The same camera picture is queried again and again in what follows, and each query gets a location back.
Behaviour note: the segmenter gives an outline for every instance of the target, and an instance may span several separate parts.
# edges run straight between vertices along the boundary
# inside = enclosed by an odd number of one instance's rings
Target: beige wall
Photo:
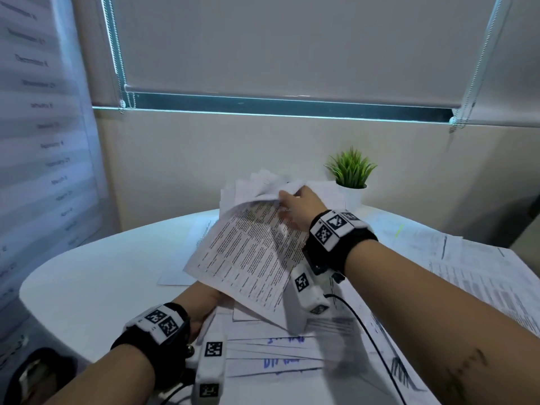
[[[379,167],[364,203],[487,240],[540,193],[540,130],[281,116],[96,111],[124,230],[217,208],[228,181],[266,168],[326,179],[354,145]]]

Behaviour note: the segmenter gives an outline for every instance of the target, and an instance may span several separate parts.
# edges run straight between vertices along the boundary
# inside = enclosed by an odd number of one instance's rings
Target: arm tattoo
[[[465,358],[461,363],[461,366],[454,372],[452,372],[449,368],[446,368],[446,372],[449,376],[445,386],[446,391],[449,393],[454,392],[463,402],[466,402],[467,397],[465,396],[465,386],[463,385],[463,381],[461,379],[471,365],[476,361],[479,361],[484,367],[488,366],[488,360],[486,359],[482,350],[479,348],[475,348],[474,353]]]

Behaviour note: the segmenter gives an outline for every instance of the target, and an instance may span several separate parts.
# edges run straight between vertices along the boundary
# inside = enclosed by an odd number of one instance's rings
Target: white pot
[[[351,189],[350,187],[337,186],[343,197],[345,198],[345,209],[350,212],[355,212],[358,206],[362,204],[362,194],[367,189],[367,185],[364,189]]]

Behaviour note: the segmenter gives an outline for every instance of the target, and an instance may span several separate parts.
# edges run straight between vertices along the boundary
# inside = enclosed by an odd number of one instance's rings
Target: person's left hand
[[[223,296],[224,294],[217,291],[215,288],[197,281],[172,300],[172,302],[184,307],[185,311],[190,316],[190,341],[193,341],[197,337],[204,320],[218,305]]]

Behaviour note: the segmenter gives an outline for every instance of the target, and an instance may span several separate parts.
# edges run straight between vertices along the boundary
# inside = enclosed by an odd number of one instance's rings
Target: person's right hand
[[[302,186],[296,193],[296,196],[280,190],[279,202],[282,206],[289,209],[287,211],[280,211],[279,217],[290,228],[301,231],[309,231],[309,226],[313,219],[318,214],[328,210],[315,192],[307,186]]]

